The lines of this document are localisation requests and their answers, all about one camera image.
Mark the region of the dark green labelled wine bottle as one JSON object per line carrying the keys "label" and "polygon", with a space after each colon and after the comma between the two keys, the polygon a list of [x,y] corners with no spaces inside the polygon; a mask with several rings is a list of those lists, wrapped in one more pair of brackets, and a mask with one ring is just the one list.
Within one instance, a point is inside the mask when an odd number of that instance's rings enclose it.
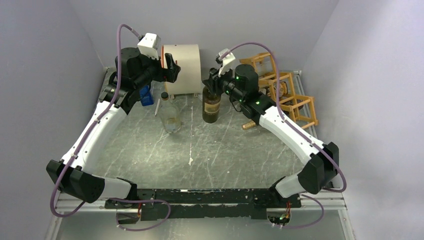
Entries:
{"label": "dark green labelled wine bottle", "polygon": [[206,123],[214,123],[219,118],[221,96],[212,94],[206,86],[202,90],[202,118]]}

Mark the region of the blue rectangular box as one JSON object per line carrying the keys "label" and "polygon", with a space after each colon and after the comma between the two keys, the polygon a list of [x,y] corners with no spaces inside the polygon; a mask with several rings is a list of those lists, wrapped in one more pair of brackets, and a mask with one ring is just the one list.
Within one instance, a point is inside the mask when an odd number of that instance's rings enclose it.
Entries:
{"label": "blue rectangular box", "polygon": [[154,99],[151,93],[151,85],[148,84],[139,91],[140,102],[142,106],[151,106],[154,104]]}

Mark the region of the large clear glass bottle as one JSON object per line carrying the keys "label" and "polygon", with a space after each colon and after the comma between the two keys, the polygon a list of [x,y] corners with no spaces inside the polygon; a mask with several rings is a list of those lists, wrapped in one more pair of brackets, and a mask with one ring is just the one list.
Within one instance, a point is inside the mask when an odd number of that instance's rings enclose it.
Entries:
{"label": "large clear glass bottle", "polygon": [[175,105],[170,95],[164,91],[160,95],[161,100],[158,108],[158,115],[161,119],[164,130],[167,133],[176,133],[182,126],[180,110]]}

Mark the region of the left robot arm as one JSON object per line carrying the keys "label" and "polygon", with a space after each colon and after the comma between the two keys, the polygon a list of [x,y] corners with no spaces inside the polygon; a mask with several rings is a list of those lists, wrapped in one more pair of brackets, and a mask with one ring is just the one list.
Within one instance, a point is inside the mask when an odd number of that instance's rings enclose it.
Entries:
{"label": "left robot arm", "polygon": [[137,184],[124,178],[94,175],[94,168],[112,133],[141,99],[140,90],[153,81],[174,83],[181,67],[170,53],[153,58],[138,48],[126,47],[120,56],[115,60],[121,63],[120,89],[118,73],[114,71],[83,133],[61,160],[47,164],[46,171],[62,193],[86,203],[118,199],[124,207],[132,208],[139,200]]}

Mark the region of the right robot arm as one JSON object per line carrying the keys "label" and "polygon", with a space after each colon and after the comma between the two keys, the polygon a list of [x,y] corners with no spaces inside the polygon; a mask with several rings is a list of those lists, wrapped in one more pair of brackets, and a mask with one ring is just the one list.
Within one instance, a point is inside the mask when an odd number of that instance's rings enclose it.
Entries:
{"label": "right robot arm", "polygon": [[251,65],[240,64],[224,74],[213,67],[202,82],[211,94],[226,94],[231,102],[238,102],[244,116],[277,136],[301,161],[300,171],[273,185],[269,199],[275,207],[295,194],[319,193],[340,174],[338,146],[322,142],[280,113],[276,102],[259,91],[259,76]]}

